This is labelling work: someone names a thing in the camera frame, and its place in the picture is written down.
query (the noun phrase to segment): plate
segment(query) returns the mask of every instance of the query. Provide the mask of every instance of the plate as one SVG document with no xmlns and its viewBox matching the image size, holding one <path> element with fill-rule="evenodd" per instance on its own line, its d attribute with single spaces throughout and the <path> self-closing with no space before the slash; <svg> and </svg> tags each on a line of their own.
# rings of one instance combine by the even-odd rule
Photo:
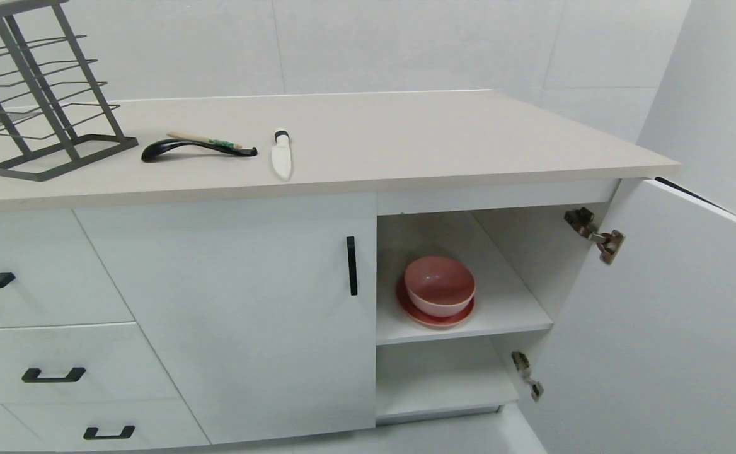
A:
<svg viewBox="0 0 736 454">
<path fill-rule="evenodd" d="M 402 310 L 405 311 L 410 318 L 425 327 L 434 328 L 436 330 L 456 327 L 461 324 L 461 322 L 466 321 L 474 310 L 474 298 L 472 298 L 471 301 L 469 301 L 469 305 L 467 305 L 464 310 L 461 310 L 453 316 L 433 317 L 417 308 L 416 305 L 410 301 L 408 290 L 405 287 L 405 278 L 399 279 L 399 282 L 396 284 L 396 301 L 399 301 L 399 305 L 402 306 Z"/>
</svg>

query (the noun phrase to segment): countertop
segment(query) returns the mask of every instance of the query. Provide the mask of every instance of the countertop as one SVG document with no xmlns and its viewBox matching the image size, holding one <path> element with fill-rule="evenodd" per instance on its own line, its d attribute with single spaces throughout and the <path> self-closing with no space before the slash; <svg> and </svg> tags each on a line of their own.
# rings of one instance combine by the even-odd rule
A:
<svg viewBox="0 0 736 454">
<path fill-rule="evenodd" d="M 139 147 L 48 182 L 0 177 L 0 211 L 654 177 L 679 166 L 491 90 L 129 101 L 115 115 Z M 276 127 L 290 134 L 289 182 L 270 164 Z M 167 131 L 256 146 L 259 155 L 181 147 L 143 163 L 141 150 Z M 39 116 L 22 132 L 50 129 Z M 78 132 L 110 129 L 100 118 Z M 0 137 L 0 161 L 19 154 Z M 66 158 L 57 155 L 48 163 Z"/>
</svg>

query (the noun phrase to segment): dish rack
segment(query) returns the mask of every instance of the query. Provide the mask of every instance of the dish rack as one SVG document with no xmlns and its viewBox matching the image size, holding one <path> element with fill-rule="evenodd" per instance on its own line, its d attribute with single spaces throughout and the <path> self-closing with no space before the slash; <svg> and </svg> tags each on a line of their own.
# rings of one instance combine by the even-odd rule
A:
<svg viewBox="0 0 736 454">
<path fill-rule="evenodd" d="M 71 29 L 66 14 L 63 12 L 62 6 L 60 6 L 60 4 L 67 1 L 8 0 L 0 3 L 0 38 L 4 44 L 0 46 L 0 58 L 9 57 L 16 66 L 16 69 L 0 74 L 0 88 L 22 86 L 25 89 L 20 95 L 0 98 L 0 122 L 2 124 L 0 136 L 13 138 L 14 143 L 20 150 L 19 156 L 0 163 L 0 176 L 31 181 L 46 181 L 138 145 L 136 138 L 126 137 L 124 135 L 121 127 L 118 126 L 117 120 L 115 120 L 113 111 L 118 108 L 118 104 L 108 103 L 108 100 L 106 100 L 100 89 L 101 86 L 107 84 L 106 81 L 97 81 L 89 66 L 96 60 L 86 59 L 83 50 L 80 49 L 78 40 L 85 38 L 86 35 L 75 35 Z M 38 38 L 37 40 L 26 40 L 23 37 L 14 15 L 40 8 L 53 9 L 57 22 L 62 29 L 62 35 L 60 37 Z M 71 52 L 74 55 L 73 59 L 45 61 L 43 63 L 37 62 L 33 54 L 33 49 L 60 43 L 66 43 L 71 48 Z M 51 78 L 50 76 L 54 74 L 60 74 L 69 70 L 76 72 L 77 69 L 83 74 L 83 78 L 79 78 L 79 80 L 49 83 L 47 79 Z M 67 90 L 66 94 L 61 96 L 55 95 L 55 87 L 59 87 L 57 91 L 61 89 Z M 74 97 L 85 93 L 94 95 L 95 102 L 77 102 L 73 100 Z M 37 104 L 36 107 L 26 109 L 4 107 L 7 103 L 19 100 L 19 98 L 28 95 L 33 96 Z M 96 109 L 97 112 L 83 116 L 77 121 L 72 121 L 66 115 L 66 108 L 68 107 L 78 107 L 80 111 Z M 24 135 L 19 132 L 18 127 L 20 124 L 33 120 L 41 115 L 45 117 L 45 120 L 51 126 L 51 133 Z M 75 127 L 101 116 L 105 117 L 108 121 L 113 135 L 77 135 Z M 56 137 L 59 143 L 44 146 L 36 150 L 32 150 L 27 143 L 27 140 L 43 141 L 52 137 Z M 83 153 L 84 155 L 81 156 L 77 151 L 77 146 L 90 141 L 108 142 L 110 145 L 92 153 Z M 58 151 L 65 151 L 67 153 L 69 158 L 67 163 L 59 164 L 42 172 L 25 172 L 24 170 L 14 169 L 21 164 L 29 163 L 29 161 Z"/>
</svg>

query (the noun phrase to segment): white knife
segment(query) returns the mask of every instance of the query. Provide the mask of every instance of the white knife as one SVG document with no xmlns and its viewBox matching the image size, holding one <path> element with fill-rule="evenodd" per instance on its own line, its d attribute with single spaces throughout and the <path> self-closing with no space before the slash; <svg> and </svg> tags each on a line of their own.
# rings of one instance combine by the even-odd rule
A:
<svg viewBox="0 0 736 454">
<path fill-rule="evenodd" d="M 292 152 L 290 151 L 290 134 L 282 127 L 275 130 L 275 145 L 273 146 L 273 169 L 284 181 L 290 181 L 292 175 Z"/>
</svg>

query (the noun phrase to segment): pink bowl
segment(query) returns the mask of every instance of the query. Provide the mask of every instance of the pink bowl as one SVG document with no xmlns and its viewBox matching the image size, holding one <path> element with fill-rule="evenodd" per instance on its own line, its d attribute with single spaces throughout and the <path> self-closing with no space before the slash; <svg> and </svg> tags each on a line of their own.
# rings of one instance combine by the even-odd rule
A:
<svg viewBox="0 0 736 454">
<path fill-rule="evenodd" d="M 451 317 L 474 297 L 474 277 L 460 262 L 431 255 L 405 270 L 405 287 L 417 308 L 433 317 Z"/>
</svg>

